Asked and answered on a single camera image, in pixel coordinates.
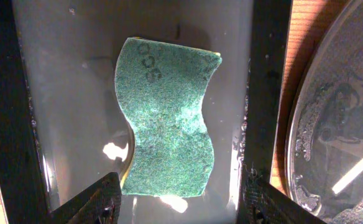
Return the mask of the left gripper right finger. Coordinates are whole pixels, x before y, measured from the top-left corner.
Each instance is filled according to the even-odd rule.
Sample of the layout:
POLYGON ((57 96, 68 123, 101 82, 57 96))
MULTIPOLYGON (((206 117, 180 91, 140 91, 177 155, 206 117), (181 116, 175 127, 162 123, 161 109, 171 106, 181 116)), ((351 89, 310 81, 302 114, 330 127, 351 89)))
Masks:
POLYGON ((241 183, 237 223, 323 223, 261 177, 245 176, 241 183))

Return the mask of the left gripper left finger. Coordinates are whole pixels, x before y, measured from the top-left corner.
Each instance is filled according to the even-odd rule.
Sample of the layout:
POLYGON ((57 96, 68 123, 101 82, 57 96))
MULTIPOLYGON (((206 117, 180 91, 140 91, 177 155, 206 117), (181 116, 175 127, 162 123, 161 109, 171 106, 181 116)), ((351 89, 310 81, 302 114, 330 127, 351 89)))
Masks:
POLYGON ((121 208, 119 176, 110 172, 49 214, 50 223, 117 224, 121 208))

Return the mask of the black round tray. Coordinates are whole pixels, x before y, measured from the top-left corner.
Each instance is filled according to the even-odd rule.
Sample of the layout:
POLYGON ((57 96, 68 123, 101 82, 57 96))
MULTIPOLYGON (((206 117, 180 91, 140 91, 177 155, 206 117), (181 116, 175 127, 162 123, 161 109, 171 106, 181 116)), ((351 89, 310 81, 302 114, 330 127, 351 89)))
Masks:
POLYGON ((286 153, 288 195, 326 223, 363 223, 363 1, 349 1, 300 84, 286 153))

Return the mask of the green yellow sponge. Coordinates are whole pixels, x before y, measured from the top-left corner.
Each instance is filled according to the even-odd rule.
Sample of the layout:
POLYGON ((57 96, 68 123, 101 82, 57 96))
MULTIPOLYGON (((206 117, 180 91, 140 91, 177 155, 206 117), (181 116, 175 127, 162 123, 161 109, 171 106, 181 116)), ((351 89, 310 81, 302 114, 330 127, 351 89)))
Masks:
POLYGON ((125 195, 197 197, 214 149, 202 107, 219 53, 130 37, 114 76, 119 107, 134 134, 125 195))

